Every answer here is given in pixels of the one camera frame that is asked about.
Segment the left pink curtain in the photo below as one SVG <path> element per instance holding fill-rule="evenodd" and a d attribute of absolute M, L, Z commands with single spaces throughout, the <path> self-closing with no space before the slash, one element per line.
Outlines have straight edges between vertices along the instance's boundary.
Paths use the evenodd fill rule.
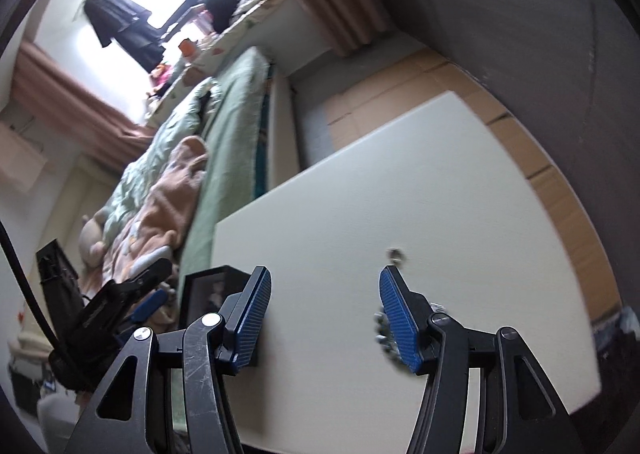
<path fill-rule="evenodd" d="M 122 170 L 134 162 L 154 137 L 154 129 L 132 122 L 94 96 L 28 40 L 17 50 L 11 97 L 111 169 Z"/>

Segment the white low table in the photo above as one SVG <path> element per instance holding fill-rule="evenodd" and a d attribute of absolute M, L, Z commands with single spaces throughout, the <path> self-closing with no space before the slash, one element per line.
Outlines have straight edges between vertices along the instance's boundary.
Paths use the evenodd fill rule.
<path fill-rule="evenodd" d="M 332 154 L 218 223 L 213 264 L 268 268 L 272 295 L 258 364 L 226 382 L 241 440 L 277 453 L 402 453 L 424 379 L 397 370 L 375 340 L 378 277 L 391 251 L 410 289 L 462 325 L 511 326 L 544 368 L 565 408 L 601 389 L 590 320 L 574 306 L 509 303 L 506 290 L 436 277 L 428 248 L 435 203 L 420 167 L 404 159 L 418 127 L 390 127 Z"/>

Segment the patterned window seat cushion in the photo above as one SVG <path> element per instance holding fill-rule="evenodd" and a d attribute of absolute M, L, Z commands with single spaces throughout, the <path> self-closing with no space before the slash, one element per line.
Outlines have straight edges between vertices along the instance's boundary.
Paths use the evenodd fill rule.
<path fill-rule="evenodd" d="M 240 0 L 231 17 L 230 26 L 221 34 L 207 35 L 203 43 L 195 44 L 190 57 L 180 57 L 171 69 L 168 81 L 160 87 L 149 103 L 145 126 L 158 128 L 186 95 L 206 77 L 215 76 L 222 63 L 242 39 L 273 14 L 285 0 Z"/>

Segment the beige towel on wall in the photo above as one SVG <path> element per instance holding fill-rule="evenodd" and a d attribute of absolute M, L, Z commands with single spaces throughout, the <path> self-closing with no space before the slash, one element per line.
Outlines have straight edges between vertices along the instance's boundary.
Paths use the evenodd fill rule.
<path fill-rule="evenodd" d="M 1 124 L 1 179 L 14 189 L 29 193 L 48 165 L 47 158 L 8 125 Z"/>

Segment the beige plush bear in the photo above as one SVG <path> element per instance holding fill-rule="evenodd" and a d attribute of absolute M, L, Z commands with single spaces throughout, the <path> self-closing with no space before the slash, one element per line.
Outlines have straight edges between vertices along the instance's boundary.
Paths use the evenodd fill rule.
<path fill-rule="evenodd" d="M 107 245 L 104 240 L 104 225 L 108 210 L 99 209 L 93 216 L 82 217 L 82 228 L 79 233 L 79 255 L 85 265 L 94 269 L 102 265 Z"/>

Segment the black open jewelry box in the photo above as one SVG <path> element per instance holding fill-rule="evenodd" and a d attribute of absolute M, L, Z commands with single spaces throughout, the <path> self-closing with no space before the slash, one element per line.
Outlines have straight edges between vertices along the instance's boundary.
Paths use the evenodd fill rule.
<path fill-rule="evenodd" d="M 250 363 L 256 344 L 256 281 L 223 266 L 184 279 L 180 306 L 183 359 L 215 360 L 231 376 Z"/>

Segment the cream bed headboard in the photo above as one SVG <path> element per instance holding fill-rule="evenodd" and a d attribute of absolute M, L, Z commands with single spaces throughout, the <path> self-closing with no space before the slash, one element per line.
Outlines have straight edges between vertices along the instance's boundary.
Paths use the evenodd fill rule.
<path fill-rule="evenodd" d="M 91 217 L 103 207 L 119 177 L 119 174 L 94 159 L 79 155 L 53 204 L 36 251 L 57 240 L 70 264 L 80 273 L 79 234 L 84 225 L 82 217 Z"/>

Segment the green bed sheet mattress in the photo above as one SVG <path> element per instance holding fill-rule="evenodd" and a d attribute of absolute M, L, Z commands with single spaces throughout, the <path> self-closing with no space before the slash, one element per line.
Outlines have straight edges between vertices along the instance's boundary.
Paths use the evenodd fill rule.
<path fill-rule="evenodd" d="M 188 275 L 212 266 L 217 223 L 255 199 L 256 151 L 269 70 L 269 60 L 252 47 L 217 77 L 201 82 L 192 97 L 198 100 L 209 89 L 215 110 L 200 133 L 208 161 L 180 249 L 179 296 Z"/>

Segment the dark hanging clothes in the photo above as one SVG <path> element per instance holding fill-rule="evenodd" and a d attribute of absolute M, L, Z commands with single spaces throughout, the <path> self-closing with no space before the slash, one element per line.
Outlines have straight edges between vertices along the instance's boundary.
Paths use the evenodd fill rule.
<path fill-rule="evenodd" d="M 85 0 L 82 10 L 101 46 L 116 42 L 146 73 L 163 60 L 159 29 L 150 25 L 151 13 L 132 0 Z"/>

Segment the light green quilt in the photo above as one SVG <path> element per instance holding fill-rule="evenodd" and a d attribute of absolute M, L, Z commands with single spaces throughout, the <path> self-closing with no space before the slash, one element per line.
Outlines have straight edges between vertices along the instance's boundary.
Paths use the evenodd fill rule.
<path fill-rule="evenodd" d="M 155 182 L 166 168 L 169 156 L 186 137 L 198 135 L 205 125 L 206 111 L 221 99 L 221 89 L 213 77 L 205 78 L 171 112 L 157 129 L 149 148 L 122 173 L 111 197 L 96 213 L 102 216 L 103 240 L 111 245 L 137 214 Z"/>

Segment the pink fleece blanket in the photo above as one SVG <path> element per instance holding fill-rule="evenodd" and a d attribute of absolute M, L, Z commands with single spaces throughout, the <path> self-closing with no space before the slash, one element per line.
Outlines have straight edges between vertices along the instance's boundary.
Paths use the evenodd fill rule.
<path fill-rule="evenodd" d="M 176 252 L 183 245 L 198 203 L 208 152 L 198 136 L 183 138 L 172 150 L 160 178 L 155 182 L 137 214 L 107 245 L 102 265 L 94 269 L 84 263 L 78 281 L 81 295 L 89 300 L 108 281 L 122 283 L 160 258 L 170 259 L 172 273 L 157 285 L 168 294 L 167 303 L 146 324 L 163 333 L 177 321 Z"/>

